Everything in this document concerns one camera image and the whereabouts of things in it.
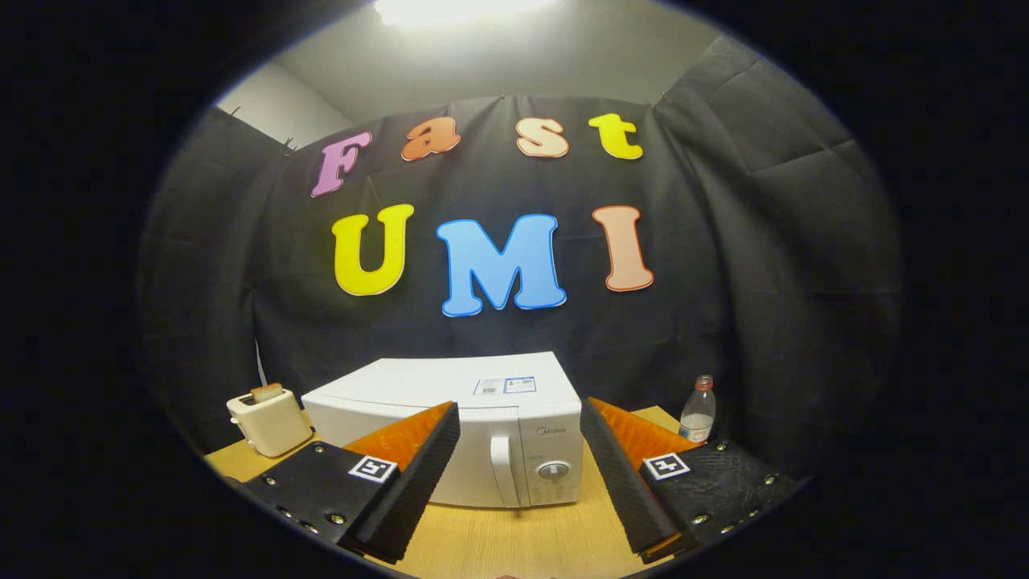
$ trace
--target water bottle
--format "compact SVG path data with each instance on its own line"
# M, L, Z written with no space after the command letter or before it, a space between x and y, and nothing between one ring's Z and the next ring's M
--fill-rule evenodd
M697 378L694 394L686 401L679 418L679 436L690 442L704 442L714 425L714 382L707 374Z

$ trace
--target ceiling light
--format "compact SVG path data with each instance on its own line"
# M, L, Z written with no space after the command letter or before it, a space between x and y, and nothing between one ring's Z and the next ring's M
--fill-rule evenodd
M386 25L430 26L468 22L480 16L512 14L553 0L379 0L376 10Z

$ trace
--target blue letter m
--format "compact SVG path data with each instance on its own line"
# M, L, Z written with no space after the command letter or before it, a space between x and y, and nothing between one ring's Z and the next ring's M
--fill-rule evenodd
M553 215L522 215L514 221L503 251L474 219L448 221L436 228L436 237L447 242L450 255L450 299L443 314L457 318L483 312L483 301L472 295L471 278L496 310L507 304L514 276L522 274L522 288L514 305L522 310L553 309L565 303L565 291L558 286L554 268L551 233L558 228Z

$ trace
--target microwave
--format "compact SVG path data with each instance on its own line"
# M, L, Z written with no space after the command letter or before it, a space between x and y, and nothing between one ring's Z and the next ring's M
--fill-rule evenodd
M432 503L519 508L578 499L581 401L553 353L381 359L300 401L335 446L456 402L461 437Z

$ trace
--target wooden table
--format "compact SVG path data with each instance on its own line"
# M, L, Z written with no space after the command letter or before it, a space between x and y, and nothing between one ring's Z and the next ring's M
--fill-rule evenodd
M672 432L678 429L675 419L657 406L634 414ZM218 473L247 481L295 450L269 459L241 440L206 459ZM503 575L519 579L598 579L623 577L662 563L644 566L630 550L589 447L582 456L578 502L527 509L430 503L402 560L389 565L367 558L424 579L496 579Z

